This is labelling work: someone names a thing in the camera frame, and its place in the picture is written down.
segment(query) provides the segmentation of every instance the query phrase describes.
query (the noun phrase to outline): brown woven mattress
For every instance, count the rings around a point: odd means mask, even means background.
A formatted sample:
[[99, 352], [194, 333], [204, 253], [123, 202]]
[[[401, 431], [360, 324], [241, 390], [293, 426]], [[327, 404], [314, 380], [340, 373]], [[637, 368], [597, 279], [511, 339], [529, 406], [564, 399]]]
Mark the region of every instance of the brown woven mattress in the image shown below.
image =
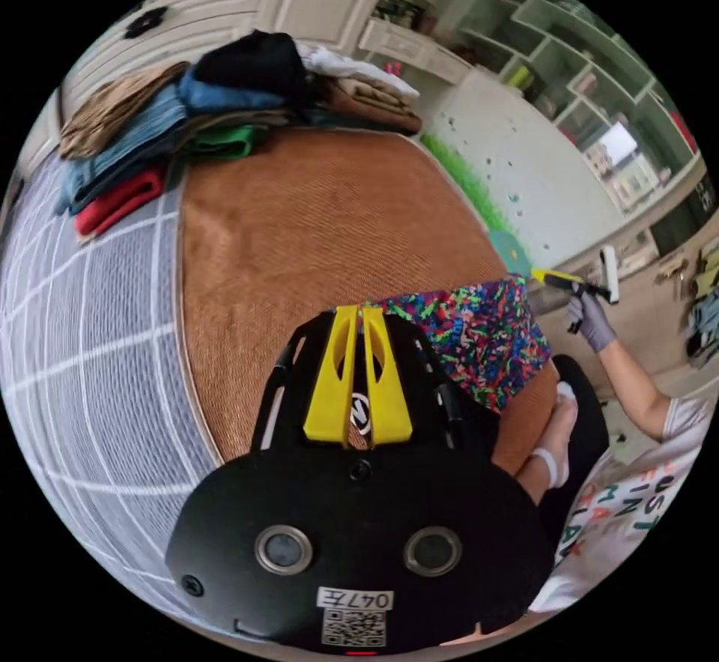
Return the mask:
[[[435, 161], [390, 133], [279, 130], [249, 158], [194, 165], [181, 216], [186, 352], [225, 460], [248, 452], [267, 376], [301, 323], [506, 274]], [[494, 459], [511, 473], [555, 391], [545, 368], [505, 410]]]

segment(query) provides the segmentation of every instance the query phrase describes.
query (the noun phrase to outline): qr code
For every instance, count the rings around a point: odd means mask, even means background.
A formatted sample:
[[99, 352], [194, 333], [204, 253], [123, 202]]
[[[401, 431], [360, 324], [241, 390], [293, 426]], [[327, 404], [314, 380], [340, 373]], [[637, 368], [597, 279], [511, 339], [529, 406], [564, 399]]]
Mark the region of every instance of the qr code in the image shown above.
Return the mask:
[[364, 610], [325, 610], [322, 642], [341, 647], [384, 647], [386, 613]]

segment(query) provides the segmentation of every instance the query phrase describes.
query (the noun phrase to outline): label sticker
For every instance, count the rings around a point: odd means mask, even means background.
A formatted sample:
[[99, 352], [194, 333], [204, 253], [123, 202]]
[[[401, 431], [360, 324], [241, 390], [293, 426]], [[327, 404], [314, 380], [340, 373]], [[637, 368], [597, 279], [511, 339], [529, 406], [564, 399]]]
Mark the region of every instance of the label sticker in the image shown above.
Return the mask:
[[327, 610], [364, 610], [366, 612], [388, 612], [395, 601], [395, 593], [370, 592], [363, 589], [337, 589], [318, 587], [317, 606]]

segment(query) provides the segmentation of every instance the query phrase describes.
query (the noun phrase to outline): green folded cloth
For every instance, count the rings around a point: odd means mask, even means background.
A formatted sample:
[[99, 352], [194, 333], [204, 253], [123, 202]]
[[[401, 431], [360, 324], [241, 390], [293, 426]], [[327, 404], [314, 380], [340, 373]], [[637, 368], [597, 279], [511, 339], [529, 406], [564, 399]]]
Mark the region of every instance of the green folded cloth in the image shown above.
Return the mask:
[[191, 158], [238, 160], [252, 153], [269, 134], [264, 125], [205, 128], [187, 142], [185, 152]]

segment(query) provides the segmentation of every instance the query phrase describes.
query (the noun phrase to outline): white grid fabric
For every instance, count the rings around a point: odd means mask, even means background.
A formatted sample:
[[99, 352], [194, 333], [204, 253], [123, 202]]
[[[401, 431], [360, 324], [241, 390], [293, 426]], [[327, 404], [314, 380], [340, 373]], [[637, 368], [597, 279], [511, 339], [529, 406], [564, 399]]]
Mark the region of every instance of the white grid fabric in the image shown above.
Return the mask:
[[56, 217], [53, 154], [9, 221], [0, 261], [0, 389], [27, 464], [78, 542], [158, 610], [202, 624], [163, 557], [217, 467], [183, 381], [175, 304], [181, 170], [80, 246]]

